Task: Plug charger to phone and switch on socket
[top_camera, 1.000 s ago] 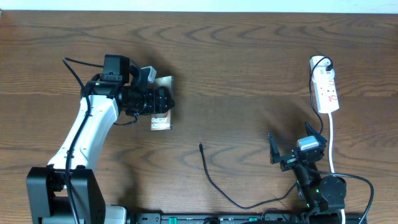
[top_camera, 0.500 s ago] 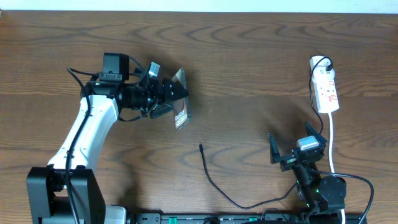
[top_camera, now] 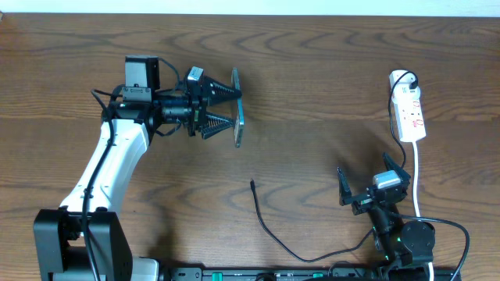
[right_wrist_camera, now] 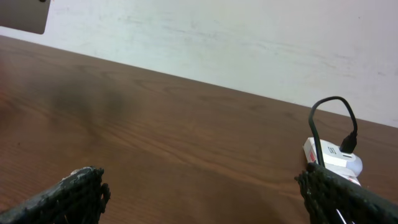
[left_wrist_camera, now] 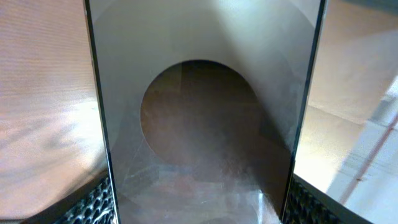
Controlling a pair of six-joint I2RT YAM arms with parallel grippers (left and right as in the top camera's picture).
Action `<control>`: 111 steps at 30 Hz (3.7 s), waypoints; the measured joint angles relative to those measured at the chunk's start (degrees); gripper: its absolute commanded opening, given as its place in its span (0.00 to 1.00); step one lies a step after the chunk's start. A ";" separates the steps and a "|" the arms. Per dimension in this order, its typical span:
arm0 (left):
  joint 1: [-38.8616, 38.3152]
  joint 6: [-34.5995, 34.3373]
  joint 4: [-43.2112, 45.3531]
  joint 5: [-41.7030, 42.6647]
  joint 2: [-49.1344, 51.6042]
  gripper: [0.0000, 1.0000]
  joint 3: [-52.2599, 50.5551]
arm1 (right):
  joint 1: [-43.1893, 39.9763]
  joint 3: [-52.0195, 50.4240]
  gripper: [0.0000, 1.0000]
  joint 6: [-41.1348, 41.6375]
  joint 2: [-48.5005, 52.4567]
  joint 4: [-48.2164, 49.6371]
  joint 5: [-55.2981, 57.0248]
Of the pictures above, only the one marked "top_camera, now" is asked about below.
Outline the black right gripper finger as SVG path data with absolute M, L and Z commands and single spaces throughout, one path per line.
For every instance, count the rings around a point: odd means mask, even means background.
M 339 182 L 339 204 L 340 206 L 350 205 L 352 203 L 352 192 L 340 167 L 337 168 L 337 177 Z
M 387 171 L 394 171 L 399 178 L 402 180 L 402 182 L 409 182 L 411 179 L 411 176 L 400 166 L 398 165 L 390 156 L 388 153 L 384 152 L 382 154 L 382 158 L 385 164 L 385 167 Z

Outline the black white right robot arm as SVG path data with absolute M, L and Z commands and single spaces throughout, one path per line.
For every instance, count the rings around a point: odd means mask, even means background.
M 339 169 L 339 204 L 351 205 L 354 215 L 366 213 L 370 217 L 378 247 L 397 268 L 427 265 L 434 260 L 434 227 L 417 219 L 403 221 L 396 204 L 408 195 L 411 176 L 388 154 L 383 154 L 383 160 L 387 171 L 375 175 L 363 194 L 351 192 Z

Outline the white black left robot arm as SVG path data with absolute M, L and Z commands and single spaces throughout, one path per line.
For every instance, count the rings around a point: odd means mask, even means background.
M 43 280 L 169 280 L 172 270 L 154 258 L 133 256 L 119 216 L 132 174 L 164 124 L 210 138 L 244 129 L 241 82 L 230 84 L 191 67 L 170 89 L 160 87 L 154 55 L 128 55 L 125 81 L 102 103 L 96 149 L 83 175 L 56 209 L 42 209 L 34 239 Z

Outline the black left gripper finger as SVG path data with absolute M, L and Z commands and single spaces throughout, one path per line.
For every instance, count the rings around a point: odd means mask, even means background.
M 206 123 L 201 128 L 201 135 L 204 140 L 213 137 L 214 135 L 234 127 L 232 118 L 222 116 L 216 113 L 206 113 Z
M 207 99 L 208 106 L 213 106 L 227 101 L 237 100 L 242 97 L 242 92 L 235 87 L 229 87 L 222 84 L 212 77 L 204 76 L 202 97 Z

